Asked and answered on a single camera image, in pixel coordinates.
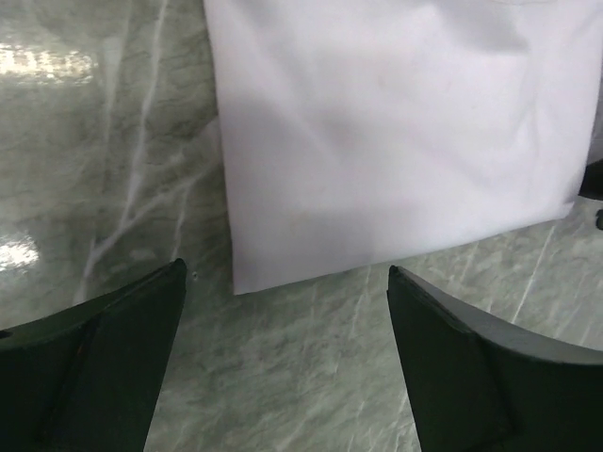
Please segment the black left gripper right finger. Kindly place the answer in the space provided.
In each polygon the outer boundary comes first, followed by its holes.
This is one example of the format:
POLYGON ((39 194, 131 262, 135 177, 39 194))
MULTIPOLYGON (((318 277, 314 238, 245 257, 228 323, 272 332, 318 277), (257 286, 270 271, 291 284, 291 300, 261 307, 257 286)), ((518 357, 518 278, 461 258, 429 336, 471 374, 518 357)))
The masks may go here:
POLYGON ((601 449, 600 351, 520 328, 399 266, 387 300, 423 450, 601 449))

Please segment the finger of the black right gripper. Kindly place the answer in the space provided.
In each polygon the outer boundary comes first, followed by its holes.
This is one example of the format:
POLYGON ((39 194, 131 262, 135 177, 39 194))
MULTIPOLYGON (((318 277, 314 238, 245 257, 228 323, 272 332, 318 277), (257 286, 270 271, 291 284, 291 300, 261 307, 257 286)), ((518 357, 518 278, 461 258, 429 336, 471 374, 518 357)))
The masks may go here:
POLYGON ((603 160, 587 165, 579 195, 590 200, 603 200, 603 160))

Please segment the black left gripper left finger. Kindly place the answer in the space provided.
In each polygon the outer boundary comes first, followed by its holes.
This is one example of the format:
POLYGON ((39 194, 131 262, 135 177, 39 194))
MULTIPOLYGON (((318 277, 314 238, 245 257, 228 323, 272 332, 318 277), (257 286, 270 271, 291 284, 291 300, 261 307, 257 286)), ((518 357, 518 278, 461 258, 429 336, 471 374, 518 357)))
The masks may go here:
POLYGON ((1 332, 4 451, 143 450, 185 305, 177 259, 1 332))

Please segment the white t shirt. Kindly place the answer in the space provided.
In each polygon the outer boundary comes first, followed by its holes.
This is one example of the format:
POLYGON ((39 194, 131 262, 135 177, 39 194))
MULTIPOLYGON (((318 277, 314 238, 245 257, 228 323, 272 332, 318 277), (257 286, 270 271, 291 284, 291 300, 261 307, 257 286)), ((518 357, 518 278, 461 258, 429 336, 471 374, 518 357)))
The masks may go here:
POLYGON ((565 217, 598 1, 208 1, 236 294, 565 217))

